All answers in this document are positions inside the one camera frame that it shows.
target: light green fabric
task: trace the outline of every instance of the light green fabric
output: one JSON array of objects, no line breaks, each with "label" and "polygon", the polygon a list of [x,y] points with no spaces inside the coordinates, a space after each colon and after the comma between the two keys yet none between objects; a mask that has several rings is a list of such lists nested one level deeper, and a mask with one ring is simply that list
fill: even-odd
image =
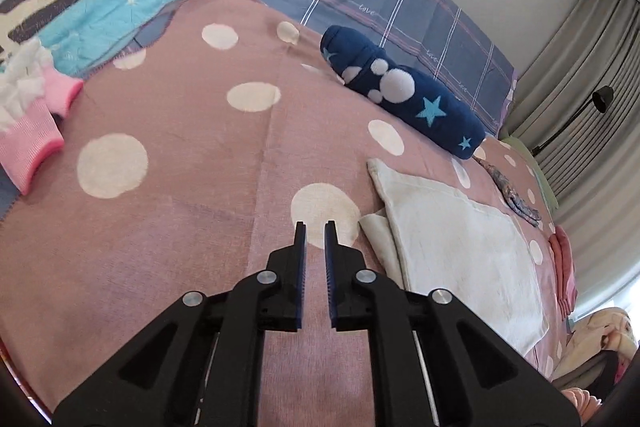
[{"label": "light green fabric", "polygon": [[554,212],[559,208],[558,200],[556,200],[556,195],[553,190],[551,190],[549,183],[546,181],[544,172],[540,169],[538,162],[533,158],[529,149],[527,149],[524,143],[513,136],[507,135],[503,137],[501,141],[505,142],[507,145],[511,145],[511,147],[513,147],[518,153],[520,153],[520,156],[525,159],[529,167],[531,167],[532,171],[536,175],[536,179],[538,180],[538,186],[540,186],[540,191],[542,192],[542,197],[545,199],[545,204],[549,210],[549,214],[553,216]]}]

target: gray curtain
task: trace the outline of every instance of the gray curtain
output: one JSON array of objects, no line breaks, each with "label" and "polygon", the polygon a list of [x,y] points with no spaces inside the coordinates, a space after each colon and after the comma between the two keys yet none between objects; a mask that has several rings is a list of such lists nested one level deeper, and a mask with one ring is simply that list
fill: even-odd
[{"label": "gray curtain", "polygon": [[636,0],[579,0],[518,81],[504,126],[532,149],[595,89],[614,89],[606,114],[590,105],[536,158],[574,249],[578,314],[640,273],[639,14]]}]

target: lamp arm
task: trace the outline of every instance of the lamp arm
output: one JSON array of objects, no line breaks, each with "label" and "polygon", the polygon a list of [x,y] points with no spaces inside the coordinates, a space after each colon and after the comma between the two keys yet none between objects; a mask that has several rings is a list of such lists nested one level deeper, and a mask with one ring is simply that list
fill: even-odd
[{"label": "lamp arm", "polygon": [[553,140],[558,138],[558,136],[560,136],[562,131],[564,131],[567,127],[569,127],[574,122],[574,120],[578,118],[584,112],[584,110],[587,109],[587,107],[589,107],[590,103],[591,103],[591,97],[587,98],[587,100],[582,104],[582,107],[578,109],[576,112],[574,112],[571,115],[571,118],[569,118],[569,120],[567,120],[565,124],[558,131],[556,131],[551,138],[545,141],[542,145],[538,145],[537,147],[534,147],[533,150],[531,151],[531,154],[533,156],[537,156],[542,150],[546,148],[546,146],[548,146],[551,142],[553,142]]}]

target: navy blue plush toy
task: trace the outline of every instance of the navy blue plush toy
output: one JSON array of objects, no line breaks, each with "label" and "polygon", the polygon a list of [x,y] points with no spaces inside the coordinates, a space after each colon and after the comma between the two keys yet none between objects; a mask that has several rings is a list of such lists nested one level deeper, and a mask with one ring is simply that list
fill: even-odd
[{"label": "navy blue plush toy", "polygon": [[479,118],[431,75],[398,66],[359,31],[331,26],[324,60],[350,89],[405,121],[452,155],[466,160],[484,140]]}]

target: metal screw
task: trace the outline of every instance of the metal screw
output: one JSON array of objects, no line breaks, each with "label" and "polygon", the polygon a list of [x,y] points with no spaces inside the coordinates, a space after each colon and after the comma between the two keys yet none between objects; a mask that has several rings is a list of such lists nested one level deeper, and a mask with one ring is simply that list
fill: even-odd
[{"label": "metal screw", "polygon": [[376,280],[376,273],[372,270],[359,270],[359,272],[356,273],[356,279],[368,284]]},{"label": "metal screw", "polygon": [[262,270],[256,277],[260,284],[271,284],[272,282],[276,282],[277,278],[276,272],[272,272],[271,270]]},{"label": "metal screw", "polygon": [[434,301],[436,301],[438,304],[449,304],[451,302],[451,299],[453,298],[453,295],[451,295],[451,292],[448,290],[436,290],[431,294],[431,298],[433,298]]},{"label": "metal screw", "polygon": [[182,303],[189,307],[198,306],[202,300],[202,293],[200,292],[185,293],[184,297],[182,297]]}]

